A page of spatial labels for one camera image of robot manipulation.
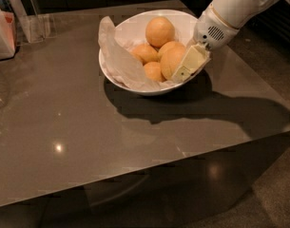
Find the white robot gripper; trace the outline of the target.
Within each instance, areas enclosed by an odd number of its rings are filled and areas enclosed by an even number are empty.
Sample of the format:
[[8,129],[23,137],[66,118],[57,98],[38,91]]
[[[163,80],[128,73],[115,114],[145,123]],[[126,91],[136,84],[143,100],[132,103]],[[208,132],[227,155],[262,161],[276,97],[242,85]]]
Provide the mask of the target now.
[[181,84],[196,76],[211,60],[209,50],[227,45],[238,32],[224,23],[213,9],[206,9],[194,27],[193,38],[196,44],[187,48],[171,80]]

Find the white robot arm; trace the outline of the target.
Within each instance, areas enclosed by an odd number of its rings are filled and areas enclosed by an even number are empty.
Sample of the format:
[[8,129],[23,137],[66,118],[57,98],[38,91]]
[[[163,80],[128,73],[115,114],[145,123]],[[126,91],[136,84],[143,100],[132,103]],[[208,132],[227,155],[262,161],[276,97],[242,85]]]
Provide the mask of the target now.
[[196,76],[211,60],[211,53],[227,45],[255,15],[279,0],[213,0],[197,20],[193,38],[171,76],[182,83]]

